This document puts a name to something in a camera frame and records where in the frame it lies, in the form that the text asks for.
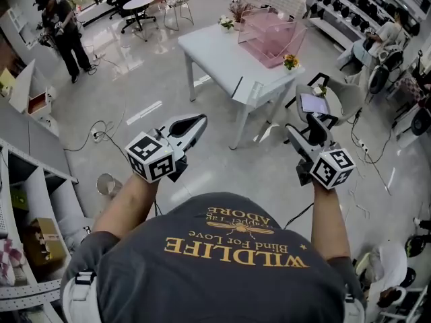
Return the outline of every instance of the pink box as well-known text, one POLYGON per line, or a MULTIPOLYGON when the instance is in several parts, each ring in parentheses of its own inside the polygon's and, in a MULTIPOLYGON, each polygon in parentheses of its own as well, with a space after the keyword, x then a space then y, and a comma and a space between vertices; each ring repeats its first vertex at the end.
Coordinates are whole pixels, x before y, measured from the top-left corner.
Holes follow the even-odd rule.
POLYGON ((272 68, 284 62, 284 55, 297 55, 307 28, 288 22, 274 8, 252 9, 241 16, 238 43, 272 68))

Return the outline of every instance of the power strip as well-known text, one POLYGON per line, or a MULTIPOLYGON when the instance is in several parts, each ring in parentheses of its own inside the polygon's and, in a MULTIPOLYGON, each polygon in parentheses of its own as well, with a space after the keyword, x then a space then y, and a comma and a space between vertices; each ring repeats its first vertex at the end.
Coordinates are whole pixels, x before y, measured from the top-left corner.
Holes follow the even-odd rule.
POLYGON ((365 151, 365 154, 368 153, 368 147, 365 145, 365 142, 363 142, 361 139, 359 139, 358 141, 360 147, 362 147, 362 149, 365 151))
POLYGON ((100 133, 100 131, 98 131, 96 128, 92 128, 92 130, 90 131, 90 133, 92 134, 92 138, 93 141, 95 143, 99 143, 103 140, 103 133, 100 133))

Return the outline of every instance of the marker cube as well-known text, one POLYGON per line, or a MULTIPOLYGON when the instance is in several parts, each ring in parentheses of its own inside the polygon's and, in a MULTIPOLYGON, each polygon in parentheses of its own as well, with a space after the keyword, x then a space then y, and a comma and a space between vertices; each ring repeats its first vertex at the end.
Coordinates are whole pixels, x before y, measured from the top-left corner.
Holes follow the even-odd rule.
POLYGON ((311 168, 311 175, 326 189, 343 184, 356 168, 350 154, 345 149, 322 152, 311 168))
POLYGON ((149 183, 176 171, 174 150, 167 140, 141 132, 125 148, 132 170, 149 183))

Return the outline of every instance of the floor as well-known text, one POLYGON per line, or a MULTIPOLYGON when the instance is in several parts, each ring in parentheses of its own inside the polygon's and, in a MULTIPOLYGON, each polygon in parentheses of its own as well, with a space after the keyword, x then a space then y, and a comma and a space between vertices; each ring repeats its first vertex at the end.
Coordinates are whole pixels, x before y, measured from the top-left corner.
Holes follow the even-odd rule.
MULTIPOLYGON (((155 8, 160 29, 148 25, 148 42, 131 29, 121 34, 123 21, 119 16, 112 20, 105 17, 91 24, 84 31, 83 43, 91 57, 95 53, 105 61, 100 61, 97 73, 82 74, 74 85, 69 82, 65 69, 59 69, 56 84, 61 89, 53 105, 53 116, 59 123, 64 146, 77 149, 97 120, 112 121, 114 128, 110 134, 116 131, 113 139, 123 148, 140 131, 158 127, 171 116, 204 113, 209 119, 208 127, 187 155, 189 168, 178 182, 165 179, 160 186, 157 200, 162 212, 169 212, 197 194, 230 191, 254 200, 280 225, 285 225, 313 198, 311 185, 299 185, 296 165, 300 156, 291 145, 282 143, 283 126, 287 122, 303 126, 294 106, 289 110, 280 109, 269 136, 259 144, 253 138, 267 127, 265 117, 271 104, 254 111, 238 149, 231 151, 228 145, 237 106, 212 81, 199 86, 197 100, 189 101, 184 55, 176 39, 214 24, 222 14, 228 15, 228 4, 229 0, 191 0, 195 25, 181 20, 180 32, 163 27, 163 13, 155 8), (162 103, 159 108, 127 125, 126 120, 158 101, 162 103)), ((172 17, 173 12, 169 11, 168 23, 172 23, 172 17)), ((320 71, 342 80, 343 73, 335 67, 339 54, 331 39, 310 27, 299 54, 306 72, 298 82, 307 83, 320 71)), ((200 70, 195 73, 196 78, 204 75, 200 70)), ((293 96, 294 87, 286 103, 293 96)), ((334 98, 330 101, 332 111, 336 112, 337 102, 334 98)), ((373 159, 382 151, 394 115, 394 108, 384 98, 376 98, 364 108, 355 134, 367 144, 373 159)), ((335 140, 349 151, 358 165, 358 171, 337 190, 352 254, 358 256, 384 240, 404 243, 415 231, 412 218, 429 217, 431 172, 421 143, 400 148, 392 137, 376 165, 379 175, 373 165, 360 160, 362 150, 357 152, 352 143, 351 127, 346 123, 332 131, 335 140)), ((108 172, 124 182, 131 174, 129 165, 109 141, 95 144, 89 140, 82 150, 67 152, 67 157, 72 174, 79 179, 76 189, 82 208, 90 217, 97 216, 106 205, 106 199, 96 190, 99 175, 108 172)), ((309 238, 311 211, 290 228, 309 238)), ((427 272, 421 273, 425 278, 429 276, 427 272)))

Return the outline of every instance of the small white table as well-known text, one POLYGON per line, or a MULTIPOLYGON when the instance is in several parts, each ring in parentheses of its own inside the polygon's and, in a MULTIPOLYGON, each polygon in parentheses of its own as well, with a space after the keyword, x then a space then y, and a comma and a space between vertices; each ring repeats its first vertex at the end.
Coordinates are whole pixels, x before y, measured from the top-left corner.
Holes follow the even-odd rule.
POLYGON ((255 108, 275 100, 267 122, 272 120, 295 78, 304 72, 300 67, 288 71, 283 65, 268 69, 252 54, 238 44, 238 32, 224 34, 218 24, 178 37, 178 44, 185 52, 190 101, 196 99, 192 63, 202 68, 242 108, 236 119, 236 135, 230 149, 236 149, 248 114, 255 108), (251 90, 238 89, 257 81, 263 85, 255 104, 251 104, 251 90))
MULTIPOLYGON (((133 14, 135 14, 135 21, 137 22, 137 25, 139 26, 139 29, 142 31, 142 25, 139 21, 139 19, 147 19, 146 12, 138 13, 137 9, 144 7, 146 5, 149 5, 154 0, 130 0, 126 4, 124 4, 123 9, 129 9, 133 11, 133 14)), ((145 41, 147 42, 147 28, 145 28, 145 41)))
POLYGON ((294 19, 301 19, 307 8, 306 0, 257 0, 262 5, 272 6, 281 12, 291 15, 294 19))

